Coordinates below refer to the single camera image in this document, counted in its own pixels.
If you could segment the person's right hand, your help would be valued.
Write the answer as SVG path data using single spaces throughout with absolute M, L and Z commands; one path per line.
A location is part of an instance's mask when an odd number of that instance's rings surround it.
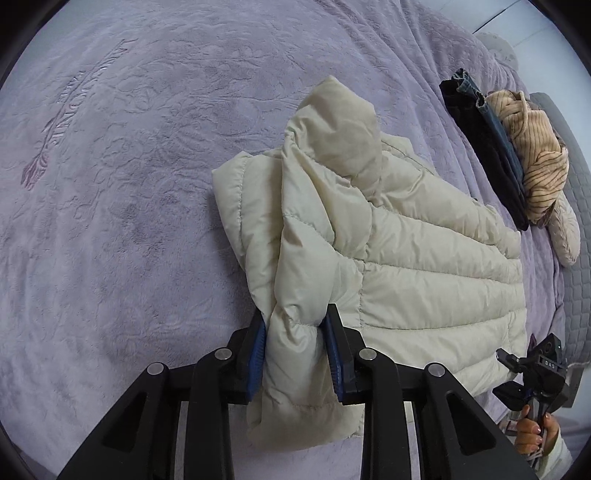
M 546 413 L 541 427 L 536 421 L 528 417 L 530 406 L 526 405 L 521 418 L 516 425 L 516 440 L 514 446 L 522 455 L 530 455 L 541 452 L 548 456 L 554 449 L 560 433 L 559 423 L 551 414 Z

